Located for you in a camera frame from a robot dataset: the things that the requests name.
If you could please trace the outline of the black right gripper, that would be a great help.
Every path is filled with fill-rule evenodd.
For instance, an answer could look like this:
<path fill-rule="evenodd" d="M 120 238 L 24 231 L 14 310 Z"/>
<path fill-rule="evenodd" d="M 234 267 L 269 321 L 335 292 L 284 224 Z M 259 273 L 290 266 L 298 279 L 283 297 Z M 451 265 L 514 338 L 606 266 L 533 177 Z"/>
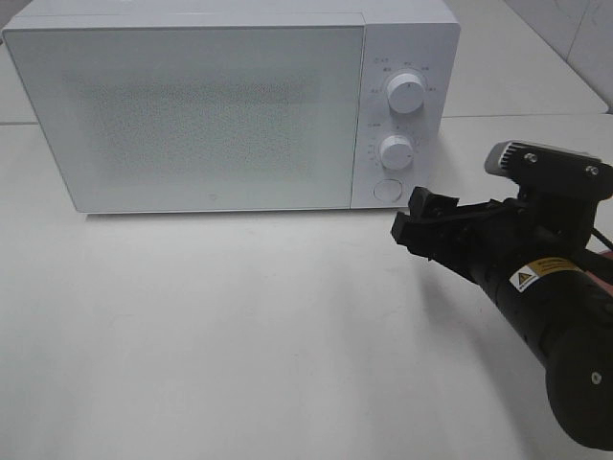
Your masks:
<path fill-rule="evenodd" d="M 469 281 L 491 271 L 540 258 L 569 259 L 584 248 L 594 224 L 590 201 L 552 195 L 460 205 L 453 196 L 415 187 L 409 214 L 398 212 L 391 228 L 396 244 L 433 260 Z M 433 249 L 430 228 L 417 220 L 441 220 Z"/>

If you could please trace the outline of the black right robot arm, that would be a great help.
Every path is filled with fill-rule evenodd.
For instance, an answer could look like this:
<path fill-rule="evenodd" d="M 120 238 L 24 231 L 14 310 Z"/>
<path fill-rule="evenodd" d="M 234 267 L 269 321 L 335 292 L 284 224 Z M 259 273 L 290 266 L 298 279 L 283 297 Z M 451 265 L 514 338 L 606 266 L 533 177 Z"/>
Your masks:
<path fill-rule="evenodd" d="M 564 198 L 523 192 L 464 205 L 424 187 L 391 234 L 481 288 L 545 369 L 547 398 L 578 444 L 612 449 L 612 296 L 589 275 L 604 257 L 554 219 Z"/>

